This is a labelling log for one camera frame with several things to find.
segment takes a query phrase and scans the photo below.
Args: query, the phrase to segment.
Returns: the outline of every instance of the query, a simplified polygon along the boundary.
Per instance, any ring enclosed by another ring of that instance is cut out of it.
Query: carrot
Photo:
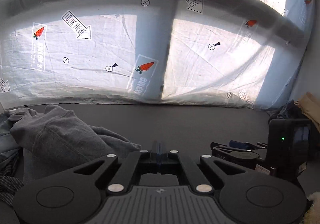
[[[36,31],[36,33],[34,33],[33,38],[38,39],[38,37],[40,37],[42,35],[42,32],[44,30],[44,27],[42,27],[41,29],[39,29],[38,31]]]
[[[153,64],[155,64],[155,63],[154,62],[149,62],[149,63],[143,64],[141,66],[138,66],[136,71],[139,71],[140,74],[142,74],[143,71],[147,71],[148,69],[150,69]]]
[[[258,22],[258,21],[256,21],[256,20],[249,20],[249,21],[246,21],[246,22],[244,23],[244,25],[246,25],[247,28],[249,28],[249,26],[252,27],[252,26],[254,26],[257,22]]]

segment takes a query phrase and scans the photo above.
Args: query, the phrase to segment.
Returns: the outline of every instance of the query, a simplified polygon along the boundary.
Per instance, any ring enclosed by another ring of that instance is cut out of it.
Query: white wall
[[[307,91],[320,99],[320,2],[314,0],[315,16],[310,41],[290,99],[297,100]]]

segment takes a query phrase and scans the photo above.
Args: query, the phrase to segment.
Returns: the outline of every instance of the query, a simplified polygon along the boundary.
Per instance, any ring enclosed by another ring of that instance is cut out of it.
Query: striped fabric
[[[0,200],[12,207],[15,193],[23,187],[23,182],[19,178],[12,177],[17,171],[20,153],[0,171]]]

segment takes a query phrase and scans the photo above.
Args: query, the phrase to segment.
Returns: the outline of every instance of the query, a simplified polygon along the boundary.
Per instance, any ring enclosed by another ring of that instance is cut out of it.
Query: orange carrot
[[[42,27],[41,29],[39,29],[38,31],[36,31],[36,33],[34,33],[33,38],[38,39],[38,37],[40,37],[42,35],[42,32],[44,30],[44,27]]]
[[[143,64],[141,66],[138,66],[136,71],[139,71],[140,74],[142,74],[143,71],[147,71],[148,69],[150,69],[153,64],[155,64],[155,63],[154,62],[149,62],[149,63]]]
[[[246,25],[247,28],[249,28],[249,26],[252,27],[252,26],[254,26],[257,22],[258,22],[258,21],[256,21],[256,20],[249,20],[249,21],[246,21],[246,22],[244,23],[244,25]]]

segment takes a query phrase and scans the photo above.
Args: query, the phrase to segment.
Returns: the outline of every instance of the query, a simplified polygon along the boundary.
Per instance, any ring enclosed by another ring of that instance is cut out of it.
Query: ribbed gray plate
[[[188,186],[134,186],[126,195],[110,197],[87,224],[234,224],[211,197]]]

